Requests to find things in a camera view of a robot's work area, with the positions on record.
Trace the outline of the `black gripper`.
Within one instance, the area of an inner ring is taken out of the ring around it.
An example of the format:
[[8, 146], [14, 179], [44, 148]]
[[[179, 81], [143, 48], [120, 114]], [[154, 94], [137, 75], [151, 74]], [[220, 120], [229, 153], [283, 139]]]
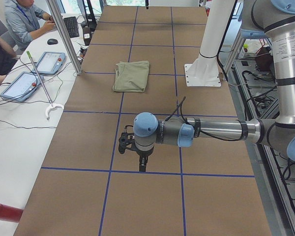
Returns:
[[146, 172], [148, 157], [152, 154], [152, 149], [150, 149], [148, 151], [138, 150], [137, 151], [137, 154], [140, 157], [140, 160], [139, 160], [139, 171], [140, 172]]

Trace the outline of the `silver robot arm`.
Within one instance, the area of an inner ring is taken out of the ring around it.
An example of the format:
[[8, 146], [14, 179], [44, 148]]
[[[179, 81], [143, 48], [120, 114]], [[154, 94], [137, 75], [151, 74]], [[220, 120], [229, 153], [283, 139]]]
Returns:
[[158, 120], [151, 113], [140, 113], [134, 119], [131, 148], [140, 157], [141, 172], [155, 144], [189, 147], [197, 137], [249, 140], [295, 161], [295, 0], [246, 0], [242, 28], [262, 30], [271, 39], [279, 116], [250, 121], [173, 116]]

